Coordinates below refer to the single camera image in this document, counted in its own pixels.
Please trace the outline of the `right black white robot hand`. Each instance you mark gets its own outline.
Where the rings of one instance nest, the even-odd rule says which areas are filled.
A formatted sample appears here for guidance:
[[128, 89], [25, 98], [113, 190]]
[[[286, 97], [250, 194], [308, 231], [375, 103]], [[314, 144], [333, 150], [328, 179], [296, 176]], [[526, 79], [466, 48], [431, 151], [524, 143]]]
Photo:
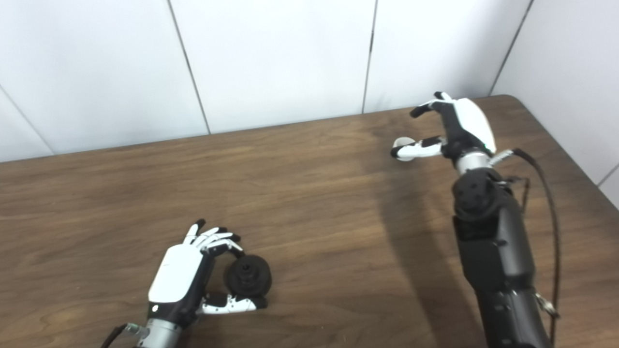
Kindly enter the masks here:
[[497, 146], [493, 131], [481, 108], [467, 98], [453, 99], [445, 92], [435, 92], [435, 98], [411, 110], [413, 118], [427, 112], [436, 112], [444, 128], [444, 135], [415, 141], [400, 137], [394, 141], [391, 157], [400, 161], [415, 158], [443, 156], [452, 161], [469, 152], [482, 152], [492, 157]]

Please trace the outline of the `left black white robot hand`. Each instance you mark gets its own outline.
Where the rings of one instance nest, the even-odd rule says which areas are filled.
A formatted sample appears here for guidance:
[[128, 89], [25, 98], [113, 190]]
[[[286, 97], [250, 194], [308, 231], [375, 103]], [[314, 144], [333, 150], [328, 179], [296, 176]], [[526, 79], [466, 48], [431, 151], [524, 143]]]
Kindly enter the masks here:
[[[187, 328], [203, 315], [243, 313], [267, 308], [272, 286], [269, 264], [248, 255], [241, 237], [225, 227], [203, 231], [205, 220], [192, 224], [183, 241], [164, 253], [148, 291], [148, 321], [162, 321]], [[208, 292], [216, 259], [230, 253], [234, 262], [226, 269], [227, 293]]]

